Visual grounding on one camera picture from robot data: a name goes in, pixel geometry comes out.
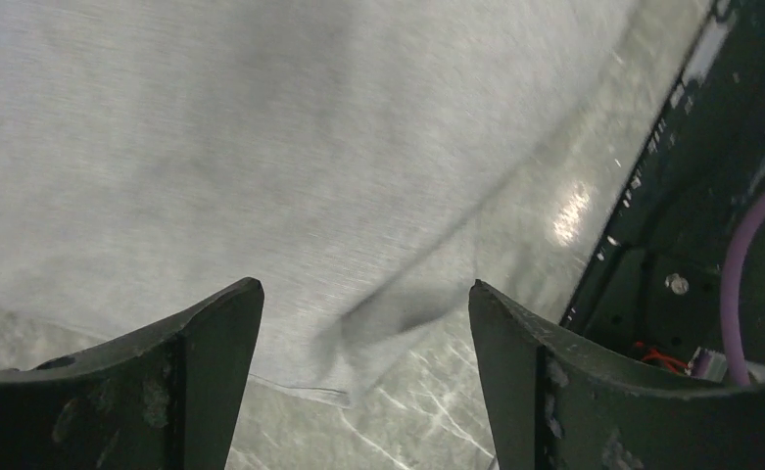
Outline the grey cloth napkin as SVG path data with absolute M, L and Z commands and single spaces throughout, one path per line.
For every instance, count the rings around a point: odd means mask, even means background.
M 349 406 L 632 1 L 0 1 L 0 307 L 102 338 L 251 276 L 251 372 Z

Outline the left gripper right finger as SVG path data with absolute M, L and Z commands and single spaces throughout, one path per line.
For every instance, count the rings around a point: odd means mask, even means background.
M 678 375 L 476 281 L 469 319 L 503 469 L 765 469 L 765 383 Z

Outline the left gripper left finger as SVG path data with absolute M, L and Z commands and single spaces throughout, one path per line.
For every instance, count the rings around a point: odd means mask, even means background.
M 242 279 L 31 370 L 0 370 L 0 469 L 221 469 L 263 313 Z

